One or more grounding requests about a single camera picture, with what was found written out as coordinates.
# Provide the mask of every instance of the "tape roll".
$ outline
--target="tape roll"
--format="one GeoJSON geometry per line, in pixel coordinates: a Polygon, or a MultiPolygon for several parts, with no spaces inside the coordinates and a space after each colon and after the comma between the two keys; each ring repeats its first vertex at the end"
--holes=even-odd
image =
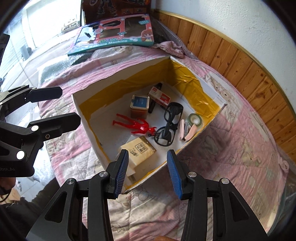
{"type": "Polygon", "coordinates": [[[188,116],[188,122],[191,126],[201,126],[202,118],[198,114],[192,113],[188,116]]]}

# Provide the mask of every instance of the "bed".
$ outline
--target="bed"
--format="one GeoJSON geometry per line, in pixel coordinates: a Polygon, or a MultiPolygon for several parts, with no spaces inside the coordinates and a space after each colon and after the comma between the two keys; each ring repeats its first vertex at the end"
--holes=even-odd
{"type": "MultiPolygon", "coordinates": [[[[87,56],[89,59],[85,62],[68,66],[57,77],[41,83],[41,87],[61,86],[63,96],[40,102],[40,116],[46,118],[74,112],[71,97],[74,92],[128,66],[168,55],[178,57],[227,101],[223,111],[179,158],[204,178],[229,178],[268,232],[278,213],[289,171],[288,162],[281,157],[272,134],[248,101],[213,68],[197,58],[190,58],[185,46],[169,41],[154,48],[121,46],[97,50],[87,56]]],[[[45,144],[60,185],[68,178],[89,179],[103,170],[82,125],[45,144]]],[[[85,224],[86,204],[87,199],[83,208],[85,224]]],[[[211,240],[211,199],[208,204],[207,238],[211,240]]],[[[109,200],[108,206],[114,240],[148,241],[158,235],[181,238],[187,202],[179,201],[174,194],[167,168],[128,194],[109,200]]]]}

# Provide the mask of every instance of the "wood paneling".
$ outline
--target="wood paneling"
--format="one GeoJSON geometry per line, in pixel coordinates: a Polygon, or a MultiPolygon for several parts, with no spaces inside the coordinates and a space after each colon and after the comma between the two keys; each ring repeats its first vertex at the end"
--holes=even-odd
{"type": "Polygon", "coordinates": [[[215,57],[216,51],[218,50],[221,41],[221,37],[208,31],[198,54],[198,58],[202,62],[210,65],[215,57]]]}
{"type": "Polygon", "coordinates": [[[180,19],[176,17],[168,17],[168,28],[173,31],[174,34],[177,34],[179,29],[180,19]]]}
{"type": "Polygon", "coordinates": [[[286,105],[280,110],[271,120],[266,123],[270,132],[274,135],[285,128],[291,121],[293,121],[293,115],[290,108],[286,105]]]}
{"type": "Polygon", "coordinates": [[[286,106],[286,102],[278,91],[257,111],[264,123],[271,120],[286,106]]]}
{"type": "Polygon", "coordinates": [[[258,87],[247,98],[253,108],[258,111],[277,91],[273,82],[265,77],[258,87]]]}
{"type": "Polygon", "coordinates": [[[154,17],[157,18],[164,25],[166,25],[166,26],[168,25],[168,18],[169,18],[168,15],[162,14],[162,13],[159,13],[159,12],[155,12],[154,17]]]}
{"type": "Polygon", "coordinates": [[[237,88],[261,116],[277,144],[296,162],[296,121],[292,111],[275,83],[243,49],[189,21],[157,12],[155,17],[237,88]]]}
{"type": "Polygon", "coordinates": [[[296,122],[292,120],[281,131],[274,134],[274,139],[277,143],[282,144],[296,135],[296,122]]]}
{"type": "Polygon", "coordinates": [[[236,47],[227,42],[225,39],[222,39],[210,66],[223,75],[230,65],[236,52],[236,47]]]}
{"type": "Polygon", "coordinates": [[[195,55],[198,56],[200,53],[200,49],[204,42],[205,36],[207,34],[207,30],[198,26],[194,25],[192,28],[191,35],[189,37],[189,41],[187,44],[187,48],[195,55]]]}
{"type": "Polygon", "coordinates": [[[177,36],[183,41],[185,45],[188,44],[192,28],[193,23],[187,22],[185,20],[180,21],[177,36]]]}
{"type": "Polygon", "coordinates": [[[233,86],[236,86],[250,67],[251,63],[252,60],[245,53],[238,50],[223,76],[233,86]]]}
{"type": "Polygon", "coordinates": [[[243,97],[248,99],[252,92],[263,81],[265,76],[266,75],[264,71],[258,65],[252,62],[247,72],[235,87],[243,95],[243,97]]]}

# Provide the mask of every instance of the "blue label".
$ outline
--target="blue label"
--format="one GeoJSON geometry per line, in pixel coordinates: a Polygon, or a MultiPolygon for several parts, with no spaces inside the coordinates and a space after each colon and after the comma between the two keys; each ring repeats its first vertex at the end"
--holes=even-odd
{"type": "Polygon", "coordinates": [[[147,108],[147,97],[139,97],[135,96],[135,99],[133,99],[133,106],[134,107],[140,107],[140,108],[147,108]]]}
{"type": "Polygon", "coordinates": [[[148,24],[148,23],[150,23],[149,20],[144,20],[144,21],[140,21],[140,22],[139,22],[139,24],[141,24],[141,25],[148,24]]]}

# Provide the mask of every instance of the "red plastic toy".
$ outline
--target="red plastic toy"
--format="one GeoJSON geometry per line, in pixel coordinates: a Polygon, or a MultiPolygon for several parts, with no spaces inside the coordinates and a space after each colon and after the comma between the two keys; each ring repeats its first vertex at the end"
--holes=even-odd
{"type": "Polygon", "coordinates": [[[132,131],[132,134],[146,134],[147,132],[150,132],[151,135],[154,135],[155,134],[155,129],[156,127],[152,127],[152,128],[149,128],[149,124],[147,123],[147,121],[143,120],[143,119],[137,119],[141,122],[143,122],[143,124],[135,121],[135,120],[132,120],[130,118],[128,118],[127,116],[125,115],[120,115],[120,114],[116,114],[117,116],[129,121],[130,123],[132,123],[132,125],[128,125],[128,124],[125,124],[125,123],[121,123],[121,122],[118,122],[118,121],[113,121],[113,125],[115,124],[118,124],[120,126],[124,126],[126,128],[129,128],[129,129],[136,129],[138,131],[132,131]]]}

